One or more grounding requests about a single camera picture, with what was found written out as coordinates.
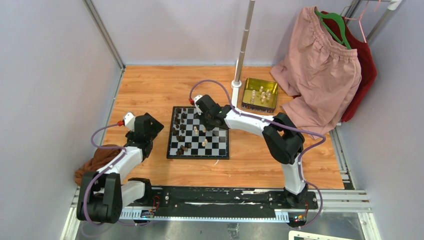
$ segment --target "pink hanger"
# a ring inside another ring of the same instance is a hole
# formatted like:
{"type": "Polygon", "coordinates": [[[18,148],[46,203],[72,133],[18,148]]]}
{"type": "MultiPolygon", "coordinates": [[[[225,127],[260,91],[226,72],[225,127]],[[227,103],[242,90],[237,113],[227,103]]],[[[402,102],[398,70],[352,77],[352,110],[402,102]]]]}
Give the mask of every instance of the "pink hanger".
{"type": "MultiPolygon", "coordinates": [[[[377,6],[374,8],[374,13],[379,8],[381,2],[382,2],[382,0],[378,0],[377,6]]],[[[360,32],[362,33],[364,43],[367,43],[367,39],[365,38],[364,30],[362,29],[361,19],[364,16],[365,10],[367,9],[369,3],[370,3],[370,0],[366,1],[365,7],[363,8],[363,10],[362,10],[362,12],[361,12],[361,14],[359,15],[358,18],[349,18],[349,17],[344,18],[344,19],[349,19],[349,20],[358,20],[360,32]]]]}

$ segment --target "metal pole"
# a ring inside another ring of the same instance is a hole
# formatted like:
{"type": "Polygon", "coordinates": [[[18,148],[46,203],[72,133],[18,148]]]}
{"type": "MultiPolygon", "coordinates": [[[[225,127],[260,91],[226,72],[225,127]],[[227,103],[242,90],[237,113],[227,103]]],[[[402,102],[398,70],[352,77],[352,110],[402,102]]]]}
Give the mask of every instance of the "metal pole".
{"type": "Polygon", "coordinates": [[[375,24],[374,28],[369,32],[368,36],[366,36],[366,41],[370,42],[374,35],[376,34],[377,30],[380,28],[380,26],[387,21],[390,15],[392,15],[393,11],[390,9],[386,9],[383,16],[378,20],[378,22],[375,24]]]}
{"type": "Polygon", "coordinates": [[[350,19],[353,18],[360,4],[361,4],[361,0],[353,0],[351,6],[349,7],[349,10],[347,10],[346,12],[345,17],[350,19]]]}
{"type": "Polygon", "coordinates": [[[247,10],[246,24],[244,25],[243,39],[241,40],[240,54],[238,55],[237,67],[235,69],[236,83],[240,82],[240,75],[242,74],[243,61],[245,60],[246,45],[248,44],[249,29],[251,28],[253,8],[255,6],[255,0],[250,0],[249,8],[247,10]]]}
{"type": "Polygon", "coordinates": [[[94,20],[95,25],[97,26],[101,36],[103,37],[107,47],[110,50],[110,53],[112,54],[113,58],[115,59],[116,63],[119,65],[120,69],[125,69],[125,64],[122,61],[121,56],[118,53],[117,48],[115,47],[114,43],[112,42],[111,37],[109,36],[108,31],[106,30],[105,25],[103,24],[102,19],[100,18],[99,13],[96,10],[96,7],[94,6],[94,3],[92,0],[82,0],[87,7],[88,13],[90,13],[92,19],[94,20]]]}

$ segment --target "pink shorts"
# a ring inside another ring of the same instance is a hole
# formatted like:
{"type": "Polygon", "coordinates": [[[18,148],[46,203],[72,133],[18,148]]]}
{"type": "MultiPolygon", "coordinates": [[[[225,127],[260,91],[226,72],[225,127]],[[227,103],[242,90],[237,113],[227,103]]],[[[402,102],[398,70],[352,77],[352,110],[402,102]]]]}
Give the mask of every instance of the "pink shorts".
{"type": "Polygon", "coordinates": [[[289,96],[301,95],[281,106],[293,123],[320,134],[336,126],[361,82],[357,50],[333,40],[315,7],[301,10],[288,53],[271,74],[289,96]]]}

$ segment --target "metal frame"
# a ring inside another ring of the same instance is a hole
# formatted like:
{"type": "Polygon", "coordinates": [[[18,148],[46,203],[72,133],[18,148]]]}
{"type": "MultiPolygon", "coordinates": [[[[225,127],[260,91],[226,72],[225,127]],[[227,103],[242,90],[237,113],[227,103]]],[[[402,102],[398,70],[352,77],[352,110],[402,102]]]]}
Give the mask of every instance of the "metal frame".
{"type": "Polygon", "coordinates": [[[112,54],[113,58],[116,61],[116,64],[120,67],[122,71],[125,69],[125,64],[121,59],[121,56],[118,53],[117,48],[115,47],[114,43],[112,42],[111,37],[109,36],[108,31],[106,30],[105,25],[103,24],[102,19],[100,18],[99,13],[96,10],[96,7],[94,6],[94,3],[92,0],[82,0],[87,7],[88,12],[90,13],[95,25],[98,28],[98,31],[100,32],[101,36],[104,39],[104,42],[106,43],[107,47],[110,50],[110,53],[112,54]]]}
{"type": "MultiPolygon", "coordinates": [[[[109,111],[109,117],[107,119],[107,121],[109,122],[110,117],[112,115],[112,110],[113,107],[115,105],[116,102],[116,97],[118,95],[120,86],[121,86],[121,82],[123,79],[123,75],[124,75],[124,71],[125,71],[125,65],[117,51],[117,49],[115,48],[115,45],[113,44],[92,0],[82,0],[85,4],[85,6],[87,7],[88,12],[90,13],[90,15],[92,16],[92,19],[94,21],[94,23],[96,24],[100,34],[102,35],[105,43],[107,44],[111,54],[113,55],[116,63],[119,65],[119,67],[121,68],[122,72],[121,72],[121,76],[119,79],[119,82],[117,84],[116,87],[116,91],[113,97],[113,101],[110,107],[110,111],[109,111]]],[[[352,5],[349,7],[349,9],[346,12],[346,17],[352,17],[355,15],[359,5],[361,4],[362,0],[353,0],[352,1],[352,5]]],[[[382,0],[382,2],[391,2],[390,0],[382,0]]],[[[248,7],[248,11],[247,11],[247,17],[246,17],[246,23],[245,23],[245,27],[244,27],[244,32],[243,32],[243,38],[242,38],[242,42],[241,42],[241,48],[240,48],[240,53],[239,53],[239,57],[237,60],[237,66],[236,66],[236,71],[235,71],[235,78],[234,80],[237,82],[240,82],[240,75],[242,72],[242,67],[243,67],[243,62],[244,62],[244,56],[245,56],[245,51],[246,51],[246,45],[247,45],[247,40],[249,37],[249,30],[250,30],[250,25],[251,25],[251,21],[252,21],[252,16],[253,16],[253,10],[254,10],[254,5],[255,5],[255,0],[249,0],[249,7],[248,7]]],[[[378,21],[378,23],[374,26],[374,28],[372,29],[372,31],[369,33],[369,35],[367,36],[368,40],[371,40],[373,38],[373,36],[375,35],[375,33],[378,31],[378,29],[380,28],[380,26],[382,24],[385,23],[385,21],[389,18],[390,14],[393,12],[393,10],[388,9],[384,15],[380,18],[380,20],[378,21]]],[[[352,186],[352,190],[346,190],[346,189],[323,189],[321,190],[322,192],[322,197],[323,197],[323,213],[357,213],[358,214],[358,218],[360,219],[361,222],[361,227],[362,227],[362,231],[363,234],[365,236],[365,239],[367,240],[380,240],[380,234],[379,231],[377,229],[375,220],[374,220],[374,214],[372,213],[372,209],[370,206],[370,203],[368,201],[368,197],[365,191],[363,190],[354,190],[357,188],[354,178],[351,175],[351,172],[349,170],[349,162],[347,161],[345,155],[344,155],[344,151],[343,151],[343,145],[340,142],[340,138],[339,138],[339,134],[337,132],[337,128],[335,128],[334,130],[332,130],[330,132],[330,136],[331,136],[331,141],[332,144],[334,146],[334,151],[336,154],[336,158],[337,158],[337,162],[339,164],[339,168],[340,168],[340,173],[342,175],[342,179],[343,179],[343,183],[346,185],[351,185],[352,186]]],[[[259,189],[255,189],[255,192],[268,192],[268,191],[282,191],[282,189],[265,189],[265,188],[259,188],[259,189]]],[[[78,228],[79,228],[79,224],[80,221],[77,219],[76,217],[76,206],[77,206],[77,202],[78,202],[78,197],[80,194],[80,188],[77,187],[76,191],[75,191],[75,195],[74,198],[72,200],[72,204],[70,206],[69,209],[69,213],[66,219],[66,223],[65,226],[63,228],[62,231],[62,235],[60,237],[60,239],[62,240],[74,240],[77,232],[78,232],[78,228]]],[[[133,212],[134,210],[137,209],[142,209],[143,207],[139,207],[139,206],[129,206],[129,207],[125,207],[124,211],[123,211],[123,219],[128,218],[128,215],[131,212],[133,212]]],[[[159,217],[157,219],[153,220],[157,220],[157,221],[220,221],[220,222],[234,222],[234,221],[238,221],[238,222],[242,222],[242,221],[247,221],[247,222],[270,222],[270,223],[280,223],[280,222],[284,222],[284,213],[288,213],[288,212],[302,212],[303,210],[297,210],[297,209],[277,209],[275,210],[275,219],[221,219],[221,218],[210,218],[210,217],[206,217],[206,218],[201,218],[201,217],[197,217],[197,218],[187,218],[187,217],[159,217]]]]}
{"type": "MultiPolygon", "coordinates": [[[[353,18],[353,16],[357,12],[359,6],[361,5],[362,1],[364,1],[364,0],[352,0],[352,3],[350,5],[350,7],[348,8],[348,10],[347,10],[347,12],[345,14],[345,17],[347,17],[347,18],[353,18]]],[[[373,37],[375,36],[375,34],[377,33],[377,31],[389,19],[389,16],[392,15],[393,11],[396,10],[396,8],[400,4],[400,2],[402,2],[402,0],[381,0],[381,2],[389,3],[390,5],[393,5],[394,7],[388,7],[386,9],[386,11],[384,12],[384,14],[380,17],[380,19],[378,20],[378,22],[374,25],[374,27],[372,28],[372,30],[366,36],[366,41],[367,42],[370,42],[373,39],[373,37]]],[[[351,22],[351,20],[346,19],[346,24],[349,24],[350,22],[351,22]]]]}

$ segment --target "chessboard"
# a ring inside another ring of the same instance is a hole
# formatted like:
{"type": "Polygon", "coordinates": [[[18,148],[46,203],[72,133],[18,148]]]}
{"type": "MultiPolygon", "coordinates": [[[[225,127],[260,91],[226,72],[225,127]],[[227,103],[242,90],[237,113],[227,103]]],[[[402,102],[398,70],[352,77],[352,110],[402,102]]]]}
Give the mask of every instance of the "chessboard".
{"type": "Polygon", "coordinates": [[[194,106],[174,106],[169,131],[168,159],[230,159],[228,130],[203,131],[194,106]]]}

